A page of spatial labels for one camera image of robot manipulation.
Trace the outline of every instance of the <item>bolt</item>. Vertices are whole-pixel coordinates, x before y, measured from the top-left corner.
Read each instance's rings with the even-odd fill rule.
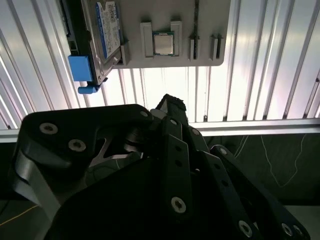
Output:
[[[173,210],[178,214],[183,214],[187,209],[185,202],[177,196],[174,196],[171,199],[171,206]]]
[[[170,122],[173,123],[174,125],[177,125],[177,122],[173,119],[171,119]]]
[[[148,117],[148,113],[146,113],[145,111],[141,111],[140,114],[144,117]]]
[[[290,229],[290,227],[288,227],[287,224],[282,223],[281,226],[282,226],[283,231],[284,231],[288,236],[290,236],[290,237],[293,236],[292,230]]]
[[[39,129],[43,134],[49,135],[56,134],[58,132],[58,127],[49,122],[40,124]]]
[[[300,236],[304,236],[304,234],[303,234],[303,232],[301,231],[301,229],[298,227],[298,226],[296,226],[296,225],[293,225],[293,228],[296,230],[296,232],[300,235]]]
[[[79,139],[72,139],[68,143],[69,149],[75,152],[83,152],[86,149],[86,144]]]
[[[220,152],[223,154],[223,155],[227,155],[227,151],[224,150],[223,148],[219,148]]]
[[[195,135],[199,135],[199,134],[200,134],[199,131],[198,131],[197,129],[195,129],[195,128],[192,129],[192,132],[193,132]]]
[[[241,230],[241,232],[247,237],[247,238],[251,238],[252,237],[252,229],[251,227],[248,225],[248,223],[246,223],[245,221],[240,220],[239,223],[239,228]]]

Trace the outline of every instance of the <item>corrugated metal panel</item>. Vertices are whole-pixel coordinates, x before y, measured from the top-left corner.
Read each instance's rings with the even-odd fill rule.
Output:
[[[36,111],[152,109],[165,93],[184,100],[191,123],[208,128],[320,115],[319,0],[232,0],[222,65],[114,69],[91,95],[77,94],[58,4],[0,1],[0,129],[19,128]]]

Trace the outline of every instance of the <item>blue hard drive label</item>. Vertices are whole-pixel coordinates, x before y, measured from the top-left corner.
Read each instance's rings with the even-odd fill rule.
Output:
[[[120,47],[120,25],[116,5],[114,1],[107,1],[103,9],[102,4],[97,2],[95,10],[103,55],[108,58]]]

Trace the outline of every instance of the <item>gray mounting plate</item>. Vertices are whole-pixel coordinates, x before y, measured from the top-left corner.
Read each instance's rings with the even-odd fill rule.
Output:
[[[93,10],[96,2],[103,6],[106,0],[89,0]],[[225,44],[221,43],[219,58],[216,53],[217,42],[213,36],[220,35],[225,41],[227,36],[231,0],[199,0],[198,10],[198,52],[193,59],[193,34],[195,0],[114,0],[119,8],[120,28],[124,42],[129,45],[130,56],[125,64],[115,68],[164,68],[191,66],[218,66],[224,61]],[[91,19],[97,22],[94,11]],[[171,22],[182,22],[182,38],[179,56],[154,55],[145,56],[141,33],[141,23],[151,22],[153,32],[170,32]],[[99,31],[94,31],[100,39]]]

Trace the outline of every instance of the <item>blue clip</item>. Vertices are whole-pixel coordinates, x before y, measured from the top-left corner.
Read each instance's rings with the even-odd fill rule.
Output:
[[[96,92],[98,92],[98,90],[100,89],[101,85],[96,85],[96,84],[88,84],[87,86],[80,86],[78,87],[78,93],[79,94],[94,94]]]
[[[79,94],[94,94],[98,92],[101,84],[94,84],[90,64],[89,56],[69,56],[68,57],[73,80],[75,82],[87,82],[87,86],[78,87]]]

